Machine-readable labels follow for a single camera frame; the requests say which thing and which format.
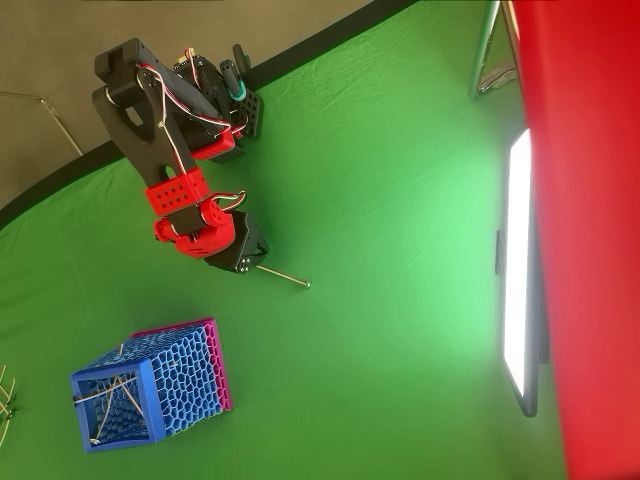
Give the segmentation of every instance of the plastic crate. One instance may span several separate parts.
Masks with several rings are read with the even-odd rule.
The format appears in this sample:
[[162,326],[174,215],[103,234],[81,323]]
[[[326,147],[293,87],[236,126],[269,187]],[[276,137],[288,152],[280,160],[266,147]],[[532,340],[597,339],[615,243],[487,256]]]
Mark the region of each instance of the plastic crate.
[[71,385],[87,452],[157,443],[231,409],[212,318],[136,332]]

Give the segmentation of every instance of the wire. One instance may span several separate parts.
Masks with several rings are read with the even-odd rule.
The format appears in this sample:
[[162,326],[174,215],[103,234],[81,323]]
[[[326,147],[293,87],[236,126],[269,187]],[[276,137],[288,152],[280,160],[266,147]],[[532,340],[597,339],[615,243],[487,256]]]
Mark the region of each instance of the wire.
[[217,192],[211,196],[211,200],[213,201],[222,200],[222,199],[235,200],[233,203],[227,205],[226,207],[223,207],[221,209],[223,212],[233,210],[238,205],[242,204],[246,200],[246,198],[247,198],[247,192],[245,192],[244,190],[240,190],[238,193]]
[[169,139],[169,142],[171,142],[171,146],[173,147],[173,154],[175,155],[176,160],[178,161],[178,166],[180,167],[180,170],[182,171],[183,174],[186,175],[187,171],[185,170],[184,165],[182,164],[182,159],[180,158],[180,153],[178,153],[178,149],[176,148],[176,144],[173,143],[173,138],[171,138],[171,135],[169,134],[169,130],[167,130],[167,122],[166,122],[166,119],[167,119],[167,100],[166,100],[166,93],[169,91],[169,89],[164,84],[164,80],[162,79],[162,75],[160,75],[153,67],[151,67],[151,65],[143,63],[140,66],[143,67],[143,68],[146,68],[149,71],[151,71],[154,74],[156,80],[158,80],[160,82],[160,85],[162,85],[162,121],[161,121],[160,125],[164,129],[164,133],[167,134],[167,138]]
[[180,166],[180,170],[182,171],[182,173],[186,174],[187,172],[186,172],[186,170],[185,170],[185,168],[184,168],[184,166],[182,164],[182,159],[180,158],[180,154],[178,153],[178,149],[176,148],[175,143],[173,143],[173,139],[171,138],[171,135],[169,135],[169,132],[168,132],[167,127],[166,127],[165,120],[167,118],[167,106],[166,106],[166,98],[165,97],[168,96],[169,99],[180,110],[182,110],[186,114],[191,115],[192,117],[197,118],[199,120],[202,120],[202,121],[205,121],[205,122],[208,122],[208,123],[212,123],[214,125],[218,125],[218,126],[224,127],[222,132],[218,133],[216,136],[224,134],[229,130],[231,130],[232,135],[235,135],[236,133],[241,132],[242,130],[244,130],[246,128],[246,126],[249,124],[249,113],[248,112],[247,112],[247,120],[244,122],[244,124],[240,125],[240,126],[235,126],[235,127],[232,127],[231,124],[229,122],[227,122],[226,120],[224,120],[223,118],[212,118],[212,117],[208,117],[206,115],[196,115],[195,113],[191,112],[191,110],[189,110],[189,108],[187,106],[185,106],[180,100],[178,100],[175,97],[175,95],[173,95],[173,93],[171,93],[171,91],[164,84],[164,81],[162,80],[162,75],[160,75],[157,70],[155,70],[151,65],[146,64],[146,63],[140,64],[140,67],[146,68],[147,70],[151,71],[154,74],[155,78],[162,85],[162,91],[163,91],[163,95],[162,95],[162,128],[164,128],[164,131],[167,134],[167,137],[169,138],[169,142],[171,142],[171,146],[173,147],[174,154],[176,156],[176,159],[178,161],[178,164]]
[[198,89],[202,90],[202,87],[200,86],[200,82],[198,82],[198,75],[196,74],[196,66],[193,63],[193,56],[191,55],[192,51],[193,51],[193,48],[187,48],[184,51],[184,54],[187,56],[187,58],[191,62],[191,72],[193,73],[193,79],[195,80],[196,85],[198,86]]

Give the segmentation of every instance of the green screen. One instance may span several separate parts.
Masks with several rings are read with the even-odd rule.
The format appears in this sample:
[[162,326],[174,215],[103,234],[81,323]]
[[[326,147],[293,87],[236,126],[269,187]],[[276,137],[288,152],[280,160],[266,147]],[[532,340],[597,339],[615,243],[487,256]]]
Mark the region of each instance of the green screen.
[[[550,368],[527,419],[501,359],[494,241],[524,123],[515,83],[467,98],[483,8],[419,2],[291,72],[259,92],[246,155],[201,164],[213,189],[248,192],[265,265],[308,291],[154,241],[124,160],[0,232],[0,363],[20,408],[0,475],[563,478]],[[206,316],[234,410],[85,454],[69,374],[132,331]]]

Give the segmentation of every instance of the white light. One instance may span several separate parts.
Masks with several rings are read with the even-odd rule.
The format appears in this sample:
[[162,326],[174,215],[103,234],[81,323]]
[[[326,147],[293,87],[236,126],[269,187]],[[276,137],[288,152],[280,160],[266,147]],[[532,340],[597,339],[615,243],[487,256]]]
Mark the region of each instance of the white light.
[[511,147],[509,158],[504,305],[504,359],[521,395],[525,376],[530,194],[531,137],[527,130]]

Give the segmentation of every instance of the red panel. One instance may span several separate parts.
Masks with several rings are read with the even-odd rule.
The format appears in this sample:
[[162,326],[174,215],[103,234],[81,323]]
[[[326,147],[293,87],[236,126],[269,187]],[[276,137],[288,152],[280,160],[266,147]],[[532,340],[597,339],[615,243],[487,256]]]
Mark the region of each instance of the red panel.
[[234,145],[235,140],[233,139],[231,129],[226,129],[220,133],[220,138],[217,142],[210,143],[209,145],[194,150],[193,152],[191,152],[191,155],[196,160],[207,160],[222,152],[226,152],[227,150],[233,148]]
[[202,171],[196,167],[185,175],[178,175],[154,187],[149,187],[144,193],[153,211],[161,217],[202,201],[209,193],[209,186]]
[[229,222],[217,227],[203,227],[194,237],[184,235],[176,240],[176,249],[193,258],[204,258],[227,248],[235,239],[235,229],[231,215]]
[[514,7],[567,468],[640,478],[640,4]]

